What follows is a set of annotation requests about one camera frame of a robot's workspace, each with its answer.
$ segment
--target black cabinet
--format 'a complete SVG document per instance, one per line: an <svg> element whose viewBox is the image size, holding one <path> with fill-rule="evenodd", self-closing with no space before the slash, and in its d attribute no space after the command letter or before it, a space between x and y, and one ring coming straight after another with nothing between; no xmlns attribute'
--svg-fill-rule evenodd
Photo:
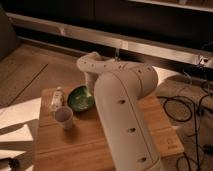
<svg viewBox="0 0 213 171"><path fill-rule="evenodd" d="M74 24L94 20L94 0L0 0L7 12Z"/></svg>
<svg viewBox="0 0 213 171"><path fill-rule="evenodd" d="M213 13L128 0L0 0L8 12L199 49Z"/></svg>
<svg viewBox="0 0 213 171"><path fill-rule="evenodd" d="M200 48L213 40L213 13L127 0L95 0L100 28L160 42Z"/></svg>

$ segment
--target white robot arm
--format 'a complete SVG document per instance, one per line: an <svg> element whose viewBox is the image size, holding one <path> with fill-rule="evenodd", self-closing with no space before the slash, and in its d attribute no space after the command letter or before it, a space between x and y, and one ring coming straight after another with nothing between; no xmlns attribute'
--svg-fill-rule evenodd
<svg viewBox="0 0 213 171"><path fill-rule="evenodd" d="M156 71L147 64L103 61L92 52L77 66L85 73L117 171L164 171L138 100L157 86Z"/></svg>

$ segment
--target plastic bottle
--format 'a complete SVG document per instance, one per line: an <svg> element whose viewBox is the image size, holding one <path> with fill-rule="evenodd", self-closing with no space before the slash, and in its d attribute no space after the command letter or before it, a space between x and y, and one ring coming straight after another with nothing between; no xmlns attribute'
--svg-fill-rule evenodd
<svg viewBox="0 0 213 171"><path fill-rule="evenodd" d="M51 112L55 112L61 106L63 106L64 102L64 92L61 87L57 87L57 89L53 93L53 98L51 101L50 110Z"/></svg>

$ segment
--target small cup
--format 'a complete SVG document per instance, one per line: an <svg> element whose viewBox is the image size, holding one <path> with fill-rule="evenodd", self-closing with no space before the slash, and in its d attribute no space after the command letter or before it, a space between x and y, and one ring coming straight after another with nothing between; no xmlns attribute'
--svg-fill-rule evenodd
<svg viewBox="0 0 213 171"><path fill-rule="evenodd" d="M62 106L55 111L55 120L62 126L64 130L72 128L73 112L68 106Z"/></svg>

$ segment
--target wooden table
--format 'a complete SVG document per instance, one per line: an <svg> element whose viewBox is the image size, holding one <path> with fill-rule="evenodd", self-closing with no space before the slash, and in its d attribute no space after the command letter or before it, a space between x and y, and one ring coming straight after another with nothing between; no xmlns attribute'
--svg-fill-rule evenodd
<svg viewBox="0 0 213 171"><path fill-rule="evenodd" d="M63 89L66 97L71 87ZM63 131L49 106L54 89L42 92L34 170L111 171L114 164L96 108L75 114L74 127ZM184 148L154 95L139 102L151 135L162 157L182 153Z"/></svg>

